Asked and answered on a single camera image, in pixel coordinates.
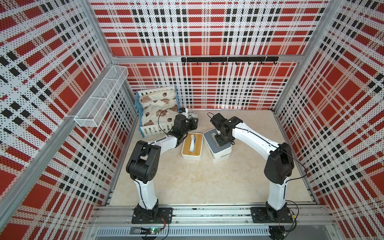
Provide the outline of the white tissue box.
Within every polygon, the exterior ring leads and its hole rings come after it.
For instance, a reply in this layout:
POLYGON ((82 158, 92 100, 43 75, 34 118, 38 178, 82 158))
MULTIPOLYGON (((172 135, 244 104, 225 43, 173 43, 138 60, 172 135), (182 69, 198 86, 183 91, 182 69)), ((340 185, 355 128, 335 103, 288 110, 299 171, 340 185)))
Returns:
POLYGON ((232 148, 226 148, 217 153, 214 153, 211 149, 209 149, 208 153, 213 163, 219 163, 219 162, 226 161, 230 158, 232 153, 232 148))

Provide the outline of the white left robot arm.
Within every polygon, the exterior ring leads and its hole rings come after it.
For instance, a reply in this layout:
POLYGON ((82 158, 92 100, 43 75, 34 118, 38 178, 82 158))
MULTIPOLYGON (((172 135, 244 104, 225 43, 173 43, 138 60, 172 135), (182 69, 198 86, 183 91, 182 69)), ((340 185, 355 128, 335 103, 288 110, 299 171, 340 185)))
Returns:
POLYGON ((126 166, 126 172, 134 181, 139 203, 134 208, 132 224, 159 224, 172 221, 173 208, 160 208, 155 193, 154 178, 161 154, 177 148, 188 133, 198 128, 197 113, 176 115, 175 123, 164 137, 151 143, 138 141, 126 166))

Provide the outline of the bear print bedding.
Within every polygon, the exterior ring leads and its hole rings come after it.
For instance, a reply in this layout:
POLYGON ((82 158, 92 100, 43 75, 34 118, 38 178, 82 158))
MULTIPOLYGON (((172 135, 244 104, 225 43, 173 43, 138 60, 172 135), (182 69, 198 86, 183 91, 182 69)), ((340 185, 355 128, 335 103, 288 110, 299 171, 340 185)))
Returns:
POLYGON ((162 90, 143 95, 139 98, 142 111, 142 125, 150 126, 173 123, 179 114, 175 90, 162 90))

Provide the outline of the blue tissue paper pack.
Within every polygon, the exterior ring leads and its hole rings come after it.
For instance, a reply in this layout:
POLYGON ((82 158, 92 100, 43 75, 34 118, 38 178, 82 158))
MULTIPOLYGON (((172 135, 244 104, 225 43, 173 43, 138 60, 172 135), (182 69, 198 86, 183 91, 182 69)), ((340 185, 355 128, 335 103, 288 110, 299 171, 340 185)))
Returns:
POLYGON ((197 138, 195 137, 194 134, 191 134, 190 137, 191 137, 191 143, 190 143, 189 151, 190 151, 191 153, 193 153, 193 152, 195 151, 195 148, 196 148, 196 141, 197 141, 197 138))

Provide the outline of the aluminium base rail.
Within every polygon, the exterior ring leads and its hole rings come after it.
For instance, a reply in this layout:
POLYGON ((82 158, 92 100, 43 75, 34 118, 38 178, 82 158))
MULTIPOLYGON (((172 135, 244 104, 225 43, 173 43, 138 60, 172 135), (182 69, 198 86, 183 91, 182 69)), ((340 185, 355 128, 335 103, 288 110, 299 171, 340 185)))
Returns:
POLYGON ((291 204, 288 219, 258 221, 260 205, 176 205, 161 208, 153 223, 134 223, 133 207, 97 207, 86 240, 275 239, 341 240, 324 205, 291 204))

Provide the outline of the grey tissue box lid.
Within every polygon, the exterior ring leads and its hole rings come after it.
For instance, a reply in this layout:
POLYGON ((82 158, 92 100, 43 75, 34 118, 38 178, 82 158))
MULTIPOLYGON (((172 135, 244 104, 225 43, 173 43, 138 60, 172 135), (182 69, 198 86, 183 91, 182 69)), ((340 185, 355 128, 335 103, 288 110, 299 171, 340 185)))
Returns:
POLYGON ((219 146, 219 143, 215 138, 215 136, 218 134, 218 130, 216 129, 211 129, 203 133, 203 137, 205 139, 206 147, 208 148, 208 150, 211 149, 214 153, 217 153, 226 148, 232 148, 232 145, 230 143, 225 144, 223 146, 219 146))

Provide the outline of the black hook rail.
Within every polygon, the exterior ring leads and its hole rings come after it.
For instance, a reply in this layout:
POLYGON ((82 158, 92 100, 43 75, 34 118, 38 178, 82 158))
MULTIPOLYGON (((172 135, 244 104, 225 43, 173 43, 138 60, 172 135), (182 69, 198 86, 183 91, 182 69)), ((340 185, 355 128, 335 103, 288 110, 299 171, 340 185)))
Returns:
POLYGON ((273 64, 279 61, 279 57, 182 57, 182 63, 265 63, 273 64))

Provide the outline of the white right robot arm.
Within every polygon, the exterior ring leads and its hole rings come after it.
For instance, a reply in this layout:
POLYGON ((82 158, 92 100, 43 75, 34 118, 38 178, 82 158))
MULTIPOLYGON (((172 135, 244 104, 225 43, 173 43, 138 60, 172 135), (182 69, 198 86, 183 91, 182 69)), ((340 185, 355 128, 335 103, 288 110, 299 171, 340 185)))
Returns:
POLYGON ((251 208, 253 222, 293 223, 294 217, 286 201, 287 183, 295 168, 291 147, 260 135, 238 117, 226 119, 215 114, 210 122, 218 131, 215 139, 220 147, 240 140, 266 160, 264 175, 270 182, 269 196, 264 207, 251 208))

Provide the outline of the blue white toy crib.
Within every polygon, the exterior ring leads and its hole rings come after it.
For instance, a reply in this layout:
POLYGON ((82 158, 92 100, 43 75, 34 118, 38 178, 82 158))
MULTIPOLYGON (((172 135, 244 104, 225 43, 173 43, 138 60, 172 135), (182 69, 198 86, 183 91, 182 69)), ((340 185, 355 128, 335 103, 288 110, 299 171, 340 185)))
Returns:
POLYGON ((142 137, 167 133, 181 113, 175 86, 137 91, 135 107, 142 137))

